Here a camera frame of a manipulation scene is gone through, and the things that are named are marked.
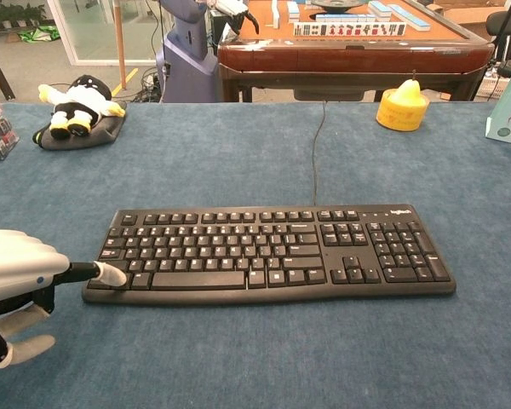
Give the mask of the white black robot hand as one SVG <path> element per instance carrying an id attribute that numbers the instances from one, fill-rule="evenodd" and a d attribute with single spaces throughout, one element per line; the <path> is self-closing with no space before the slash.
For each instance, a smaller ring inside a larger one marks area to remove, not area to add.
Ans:
<path id="1" fill-rule="evenodd" d="M 243 0 L 215 0 L 214 8 L 227 17 L 227 24 L 235 34 L 240 34 L 245 19 L 252 23 L 256 34 L 260 32 L 257 19 Z"/>

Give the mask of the brown mahjong table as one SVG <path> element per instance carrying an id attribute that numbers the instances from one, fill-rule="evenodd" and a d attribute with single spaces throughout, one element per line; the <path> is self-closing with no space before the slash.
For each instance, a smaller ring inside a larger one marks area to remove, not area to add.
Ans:
<path id="1" fill-rule="evenodd" d="M 430 25 L 403 24 L 398 36 L 375 36 L 366 23 L 346 37 L 297 36 L 288 0 L 248 0 L 260 28 L 246 21 L 239 34 L 224 32 L 217 47 L 224 96 L 242 88 L 294 89 L 343 94 L 396 88 L 416 77 L 421 88 L 474 98 L 494 52 L 493 44 L 416 0 L 397 4 Z"/>

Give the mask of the black Logitech keyboard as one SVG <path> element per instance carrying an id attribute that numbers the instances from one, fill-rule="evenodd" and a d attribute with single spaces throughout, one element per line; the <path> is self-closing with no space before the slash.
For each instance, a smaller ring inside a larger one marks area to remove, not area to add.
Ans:
<path id="1" fill-rule="evenodd" d="M 119 210 L 98 258 L 126 281 L 91 280 L 86 302 L 226 305 L 456 289 L 409 204 Z"/>

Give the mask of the blue tablecloth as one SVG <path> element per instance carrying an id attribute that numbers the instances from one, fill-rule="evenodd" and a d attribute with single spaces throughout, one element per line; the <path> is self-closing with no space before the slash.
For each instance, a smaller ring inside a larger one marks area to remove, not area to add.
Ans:
<path id="1" fill-rule="evenodd" d="M 490 102 L 432 104 L 413 133 L 370 103 L 131 104 L 110 145 L 49 152 L 47 105 L 7 103 L 0 228 L 95 258 L 116 210 L 413 205 L 450 297 L 201 308 L 86 303 L 59 286 L 0 370 L 0 409 L 511 409 L 511 144 Z"/>

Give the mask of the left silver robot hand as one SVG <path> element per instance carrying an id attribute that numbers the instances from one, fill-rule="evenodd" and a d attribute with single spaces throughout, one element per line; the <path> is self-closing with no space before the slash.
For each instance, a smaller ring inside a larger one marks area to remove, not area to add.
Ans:
<path id="1" fill-rule="evenodd" d="M 0 369 L 17 365 L 55 345 L 51 335 L 12 343 L 9 338 L 47 319 L 55 287 L 90 279 L 122 286 L 126 273 L 105 262 L 72 262 L 53 246 L 19 230 L 0 229 Z"/>

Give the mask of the yellow pear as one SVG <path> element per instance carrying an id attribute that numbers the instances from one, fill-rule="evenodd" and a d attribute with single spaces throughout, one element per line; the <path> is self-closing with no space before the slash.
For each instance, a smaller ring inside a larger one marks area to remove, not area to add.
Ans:
<path id="1" fill-rule="evenodd" d="M 404 107 L 420 107 L 424 105 L 420 84 L 416 80 L 416 72 L 410 79 L 405 80 L 389 97 L 389 100 Z"/>

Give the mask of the penguin plush toy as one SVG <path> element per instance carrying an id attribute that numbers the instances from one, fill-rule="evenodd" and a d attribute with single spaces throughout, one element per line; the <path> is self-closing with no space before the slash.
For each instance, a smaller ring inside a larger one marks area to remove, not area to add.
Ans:
<path id="1" fill-rule="evenodd" d="M 54 106 L 48 129 L 57 141 L 70 136 L 87 137 L 103 117 L 123 118 L 126 114 L 125 109 L 112 100 L 109 87 L 89 74 L 76 78 L 67 92 L 40 84 L 38 97 Z"/>

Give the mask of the dark grey cloth pouch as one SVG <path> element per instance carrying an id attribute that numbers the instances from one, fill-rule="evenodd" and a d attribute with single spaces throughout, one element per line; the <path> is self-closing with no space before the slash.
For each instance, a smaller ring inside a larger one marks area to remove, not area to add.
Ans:
<path id="1" fill-rule="evenodd" d="M 42 149 L 50 151 L 97 147 L 115 142 L 125 119 L 126 116 L 102 116 L 100 121 L 95 124 L 87 136 L 69 133 L 68 137 L 65 139 L 54 138 L 49 129 L 50 124 L 46 124 L 33 134 L 32 141 Z"/>

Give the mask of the row of standing mahjong tiles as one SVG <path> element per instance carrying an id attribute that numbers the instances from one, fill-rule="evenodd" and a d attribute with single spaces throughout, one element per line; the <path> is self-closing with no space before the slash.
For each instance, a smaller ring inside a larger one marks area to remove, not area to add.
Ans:
<path id="1" fill-rule="evenodd" d="M 404 36 L 404 22 L 295 22 L 295 37 L 397 37 Z"/>

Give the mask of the black office chair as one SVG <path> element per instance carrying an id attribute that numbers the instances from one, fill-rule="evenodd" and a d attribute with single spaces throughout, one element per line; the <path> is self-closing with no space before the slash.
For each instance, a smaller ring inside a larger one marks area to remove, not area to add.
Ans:
<path id="1" fill-rule="evenodd" d="M 506 11 L 490 14 L 485 29 L 494 45 L 489 67 L 498 77 L 511 78 L 511 3 Z"/>

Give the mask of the yellow tape roll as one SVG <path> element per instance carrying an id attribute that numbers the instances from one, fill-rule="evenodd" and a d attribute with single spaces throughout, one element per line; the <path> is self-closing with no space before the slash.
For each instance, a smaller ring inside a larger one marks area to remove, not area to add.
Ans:
<path id="1" fill-rule="evenodd" d="M 391 100 L 396 89 L 387 89 L 383 92 L 376 112 L 376 121 L 385 128 L 402 132 L 418 130 L 429 106 L 429 99 L 420 94 L 416 101 Z"/>

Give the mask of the white plastic basket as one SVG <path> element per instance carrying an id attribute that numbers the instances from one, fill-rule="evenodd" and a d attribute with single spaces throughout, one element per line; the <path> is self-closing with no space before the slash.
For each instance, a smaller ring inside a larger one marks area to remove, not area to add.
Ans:
<path id="1" fill-rule="evenodd" d="M 498 74 L 496 69 L 487 71 L 481 80 L 475 97 L 487 100 L 499 99 L 507 88 L 508 82 L 509 78 Z"/>

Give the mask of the wooden pole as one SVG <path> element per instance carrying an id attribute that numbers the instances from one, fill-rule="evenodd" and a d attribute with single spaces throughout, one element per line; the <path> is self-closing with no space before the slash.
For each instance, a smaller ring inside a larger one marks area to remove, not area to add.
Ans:
<path id="1" fill-rule="evenodd" d="M 122 26 L 122 13 L 120 0 L 112 0 L 112 12 L 115 30 L 115 39 L 118 53 L 118 68 L 120 74 L 120 89 L 126 89 L 126 67 L 124 61 L 124 48 L 123 48 L 123 26 Z"/>

